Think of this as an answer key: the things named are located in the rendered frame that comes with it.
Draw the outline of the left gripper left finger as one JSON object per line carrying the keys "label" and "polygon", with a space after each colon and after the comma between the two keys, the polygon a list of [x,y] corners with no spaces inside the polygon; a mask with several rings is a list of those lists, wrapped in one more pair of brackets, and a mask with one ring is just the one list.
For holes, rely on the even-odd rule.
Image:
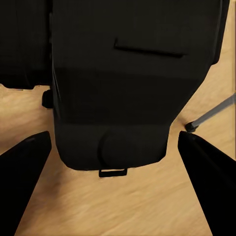
{"label": "left gripper left finger", "polygon": [[49,131],[0,155],[0,236],[14,236],[51,152]]}

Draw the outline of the camera tripod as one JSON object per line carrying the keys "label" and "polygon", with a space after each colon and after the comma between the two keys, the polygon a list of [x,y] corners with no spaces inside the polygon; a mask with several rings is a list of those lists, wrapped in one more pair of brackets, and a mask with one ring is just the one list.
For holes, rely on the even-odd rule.
{"label": "camera tripod", "polygon": [[198,128],[198,126],[201,123],[217,115],[218,113],[228,108],[229,106],[233,105],[234,103],[236,103],[236,93],[234,93],[232,96],[230,96],[229,98],[227,98],[226,100],[224,100],[223,102],[221,102],[220,104],[218,104],[217,106],[215,106],[214,108],[206,112],[204,115],[202,115],[195,121],[189,122],[185,127],[186,132],[190,132],[190,133],[195,132],[195,129]]}

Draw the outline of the digital camera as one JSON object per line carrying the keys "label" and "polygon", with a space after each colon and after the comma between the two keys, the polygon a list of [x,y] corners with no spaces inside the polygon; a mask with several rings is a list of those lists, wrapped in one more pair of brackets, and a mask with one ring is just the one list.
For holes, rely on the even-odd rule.
{"label": "digital camera", "polygon": [[219,61],[229,4],[0,0],[0,84],[50,86],[62,162],[125,176],[166,156],[171,124]]}

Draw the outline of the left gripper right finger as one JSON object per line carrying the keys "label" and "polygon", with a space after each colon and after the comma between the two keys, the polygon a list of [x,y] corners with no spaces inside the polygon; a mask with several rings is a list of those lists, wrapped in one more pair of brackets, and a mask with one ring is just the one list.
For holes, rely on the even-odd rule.
{"label": "left gripper right finger", "polygon": [[236,161],[180,131],[177,146],[213,236],[236,236]]}

